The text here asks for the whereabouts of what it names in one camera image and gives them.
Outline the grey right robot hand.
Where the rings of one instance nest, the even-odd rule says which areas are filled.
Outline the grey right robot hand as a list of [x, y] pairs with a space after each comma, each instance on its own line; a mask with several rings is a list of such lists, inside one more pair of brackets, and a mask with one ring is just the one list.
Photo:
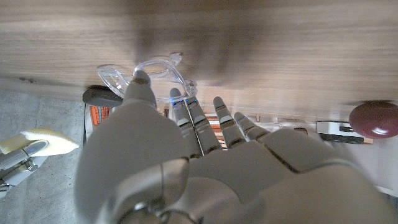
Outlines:
[[1, 199], [8, 191], [33, 174], [47, 159], [34, 154], [49, 145], [46, 140], [30, 141], [19, 149], [1, 156]]

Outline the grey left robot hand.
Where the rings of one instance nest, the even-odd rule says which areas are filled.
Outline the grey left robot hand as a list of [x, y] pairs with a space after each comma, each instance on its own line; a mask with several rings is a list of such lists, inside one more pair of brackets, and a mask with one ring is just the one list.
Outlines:
[[227, 148], [200, 105], [160, 115], [137, 71], [88, 138], [76, 172], [79, 223], [396, 223], [350, 159], [291, 129], [273, 133], [214, 99]]

